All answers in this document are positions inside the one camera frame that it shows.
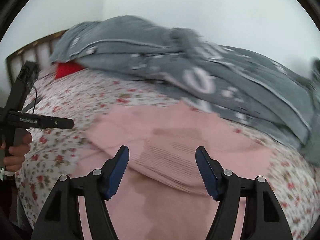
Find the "person's left hand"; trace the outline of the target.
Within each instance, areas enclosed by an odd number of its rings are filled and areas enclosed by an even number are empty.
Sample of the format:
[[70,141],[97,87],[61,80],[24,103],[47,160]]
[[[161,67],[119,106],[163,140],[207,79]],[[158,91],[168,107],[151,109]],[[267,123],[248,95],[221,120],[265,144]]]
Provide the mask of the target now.
[[30,144],[32,143],[32,135],[28,131],[23,131],[22,135],[18,137],[20,143],[17,146],[9,148],[10,156],[5,157],[3,162],[7,171],[18,171],[25,161],[25,155],[30,151]]

